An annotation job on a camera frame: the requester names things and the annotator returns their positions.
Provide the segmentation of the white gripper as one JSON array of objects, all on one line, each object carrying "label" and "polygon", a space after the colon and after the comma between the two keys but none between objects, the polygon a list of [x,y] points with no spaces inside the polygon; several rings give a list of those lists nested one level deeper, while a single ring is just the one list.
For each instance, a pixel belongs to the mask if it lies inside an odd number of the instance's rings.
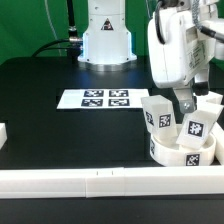
[{"label": "white gripper", "polygon": [[159,88],[174,88],[182,114],[196,110],[191,87],[208,80],[209,61],[214,57],[215,40],[200,34],[192,22],[190,10],[159,6],[148,25],[151,73]]}]

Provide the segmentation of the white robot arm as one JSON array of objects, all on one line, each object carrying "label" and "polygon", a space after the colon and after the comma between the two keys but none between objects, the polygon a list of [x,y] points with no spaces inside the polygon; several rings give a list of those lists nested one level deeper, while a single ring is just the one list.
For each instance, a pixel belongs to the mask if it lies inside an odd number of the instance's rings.
[{"label": "white robot arm", "polygon": [[[224,19],[219,0],[157,0],[147,29],[151,74],[159,88],[171,88],[182,113],[196,109],[208,93],[209,62],[224,61]],[[125,0],[88,0],[89,25],[79,63],[117,71],[133,63],[132,37],[125,25]]]}]

